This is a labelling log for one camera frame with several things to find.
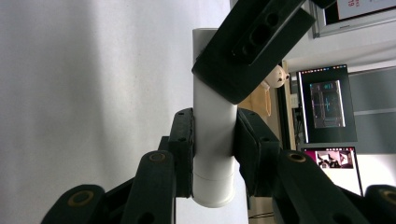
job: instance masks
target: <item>gray wall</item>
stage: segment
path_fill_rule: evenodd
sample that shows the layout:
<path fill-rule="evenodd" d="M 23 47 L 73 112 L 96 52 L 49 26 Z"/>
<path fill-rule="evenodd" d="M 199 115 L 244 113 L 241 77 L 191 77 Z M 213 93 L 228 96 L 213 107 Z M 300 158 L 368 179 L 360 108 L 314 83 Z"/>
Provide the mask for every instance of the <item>gray wall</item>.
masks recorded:
<path fill-rule="evenodd" d="M 349 76 L 360 154 L 396 153 L 396 68 Z"/>

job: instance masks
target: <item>monitor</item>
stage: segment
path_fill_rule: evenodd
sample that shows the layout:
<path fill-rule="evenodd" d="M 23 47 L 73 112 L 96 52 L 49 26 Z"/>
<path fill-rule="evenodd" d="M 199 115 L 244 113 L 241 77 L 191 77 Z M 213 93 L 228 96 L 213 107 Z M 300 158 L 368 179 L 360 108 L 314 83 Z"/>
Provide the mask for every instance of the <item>monitor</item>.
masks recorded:
<path fill-rule="evenodd" d="M 325 9 L 311 3 L 310 11 L 314 38 L 396 21 L 394 0 L 338 0 Z"/>
<path fill-rule="evenodd" d="M 345 64 L 297 72 L 306 143 L 356 142 Z"/>
<path fill-rule="evenodd" d="M 354 147 L 307 147 L 302 152 L 314 160 L 334 185 L 363 196 Z"/>

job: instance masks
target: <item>white pipe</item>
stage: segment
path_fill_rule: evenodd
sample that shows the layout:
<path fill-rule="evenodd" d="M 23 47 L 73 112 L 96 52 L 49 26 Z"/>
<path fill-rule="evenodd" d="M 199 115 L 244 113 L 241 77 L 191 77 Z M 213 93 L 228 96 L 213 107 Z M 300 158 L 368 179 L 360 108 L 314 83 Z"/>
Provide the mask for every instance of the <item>white pipe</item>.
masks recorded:
<path fill-rule="evenodd" d="M 194 60 L 216 30 L 193 31 Z M 205 207 L 221 207 L 233 199 L 233 130 L 236 105 L 229 103 L 193 79 L 195 157 L 193 161 L 193 199 Z"/>

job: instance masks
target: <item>white wall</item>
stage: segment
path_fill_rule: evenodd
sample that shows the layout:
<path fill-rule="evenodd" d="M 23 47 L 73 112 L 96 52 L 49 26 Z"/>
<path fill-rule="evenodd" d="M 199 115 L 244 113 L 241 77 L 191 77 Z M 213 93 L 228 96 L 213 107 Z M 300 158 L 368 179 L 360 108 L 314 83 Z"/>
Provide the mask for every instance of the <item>white wall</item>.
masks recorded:
<path fill-rule="evenodd" d="M 396 186 L 396 154 L 359 155 L 363 193 L 372 185 Z"/>
<path fill-rule="evenodd" d="M 225 0 L 3 1 L 0 223 L 38 223 L 74 186 L 133 177 L 192 106 L 192 29 L 219 27 L 229 10 Z"/>

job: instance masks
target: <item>screw hole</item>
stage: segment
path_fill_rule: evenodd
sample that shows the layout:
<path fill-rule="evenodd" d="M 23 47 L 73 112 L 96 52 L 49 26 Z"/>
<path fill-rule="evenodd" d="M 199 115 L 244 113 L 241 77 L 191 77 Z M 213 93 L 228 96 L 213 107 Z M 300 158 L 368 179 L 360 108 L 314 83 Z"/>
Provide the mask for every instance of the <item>screw hole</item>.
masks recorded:
<path fill-rule="evenodd" d="M 260 24 L 250 35 L 250 41 L 253 46 L 260 46 L 265 43 L 265 41 L 270 37 L 270 29 L 264 25 Z"/>
<path fill-rule="evenodd" d="M 289 159 L 291 161 L 305 162 L 305 157 L 304 156 L 301 156 L 301 155 L 295 154 L 295 153 L 290 153 L 289 154 Z"/>
<path fill-rule="evenodd" d="M 381 192 L 382 197 L 390 203 L 396 205 L 396 192 L 391 190 L 383 190 Z"/>
<path fill-rule="evenodd" d="M 82 190 L 73 194 L 67 201 L 67 204 L 70 207 L 81 207 L 89 203 L 92 200 L 92 198 L 93 198 L 93 191 Z"/>
<path fill-rule="evenodd" d="M 163 160 L 165 160 L 165 158 L 166 158 L 166 156 L 163 155 L 162 153 L 154 153 L 149 156 L 149 159 L 151 161 L 163 161 Z"/>
<path fill-rule="evenodd" d="M 154 222 L 154 215 L 152 215 L 151 213 L 145 213 L 142 216 L 139 217 L 139 219 L 137 220 L 138 224 L 150 224 Z"/>
<path fill-rule="evenodd" d="M 349 217 L 347 217 L 344 214 L 335 214 L 334 216 L 332 216 L 332 219 L 334 219 L 334 221 L 339 224 L 351 224 L 352 223 L 350 221 Z"/>
<path fill-rule="evenodd" d="M 279 22 L 279 17 L 275 13 L 271 13 L 267 16 L 267 23 L 274 27 Z"/>
<path fill-rule="evenodd" d="M 254 46 L 250 43 L 247 43 L 244 47 L 242 47 L 242 53 L 246 56 L 253 54 L 255 51 Z"/>
<path fill-rule="evenodd" d="M 262 138 L 260 138 L 260 141 L 262 141 L 262 142 L 269 142 L 270 139 L 267 138 L 267 137 L 262 137 Z"/>

